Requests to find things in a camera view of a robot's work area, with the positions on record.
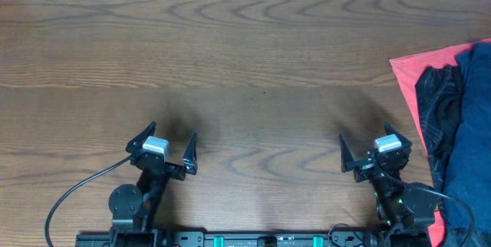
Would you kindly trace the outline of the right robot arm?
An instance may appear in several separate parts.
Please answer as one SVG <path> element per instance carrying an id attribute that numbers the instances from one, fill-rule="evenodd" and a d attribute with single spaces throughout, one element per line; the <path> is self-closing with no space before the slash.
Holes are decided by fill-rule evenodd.
<path id="1" fill-rule="evenodd" d="M 376 197 L 380 225 L 354 230 L 346 246 L 430 246 L 428 228 L 434 224 L 437 198 L 432 188 L 423 183 L 406 183 L 401 170 L 409 163 L 412 143 L 389 123 L 384 124 L 386 135 L 374 140 L 367 156 L 355 160 L 348 143 L 339 137 L 341 171 L 352 172 L 354 181 L 368 181 Z"/>

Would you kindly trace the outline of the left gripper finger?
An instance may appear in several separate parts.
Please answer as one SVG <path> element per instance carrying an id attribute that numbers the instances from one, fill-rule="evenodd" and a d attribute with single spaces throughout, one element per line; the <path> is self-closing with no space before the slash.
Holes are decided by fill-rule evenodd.
<path id="1" fill-rule="evenodd" d="M 135 153 L 143 148 L 143 143 L 148 137 L 154 135 L 156 129 L 156 122 L 152 121 L 142 132 L 137 134 L 132 140 L 127 143 L 125 148 L 127 153 Z"/>
<path id="2" fill-rule="evenodd" d="M 183 163 L 186 172 L 191 175 L 196 175 L 198 170 L 196 143 L 197 143 L 197 132 L 194 131 L 190 138 L 188 147 L 186 148 L 186 151 L 183 155 Z"/>

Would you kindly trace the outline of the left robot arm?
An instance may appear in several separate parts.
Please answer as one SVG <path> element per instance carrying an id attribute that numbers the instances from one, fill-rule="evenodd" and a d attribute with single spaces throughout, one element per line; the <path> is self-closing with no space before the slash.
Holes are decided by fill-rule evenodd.
<path id="1" fill-rule="evenodd" d="M 136 184 L 118 186 L 110 195 L 110 246 L 173 245 L 172 233 L 156 228 L 154 220 L 169 181 L 197 173 L 197 133 L 192 133 L 179 165 L 168 161 L 169 141 L 155 137 L 155 129 L 150 123 L 127 144 L 130 164 L 141 174 Z"/>

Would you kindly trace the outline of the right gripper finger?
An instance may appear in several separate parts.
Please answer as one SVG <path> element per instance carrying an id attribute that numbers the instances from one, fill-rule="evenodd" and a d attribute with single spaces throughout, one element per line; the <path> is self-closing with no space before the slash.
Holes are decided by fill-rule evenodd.
<path id="1" fill-rule="evenodd" d="M 384 130 L 386 132 L 386 136 L 390 134 L 395 134 L 402 143 L 402 147 L 399 149 L 410 150 L 412 147 L 412 143 L 400 132 L 398 132 L 392 125 L 388 122 L 384 122 Z"/>
<path id="2" fill-rule="evenodd" d="M 341 148 L 341 172 L 346 173 L 354 168 L 354 158 L 344 137 L 339 135 Z"/>

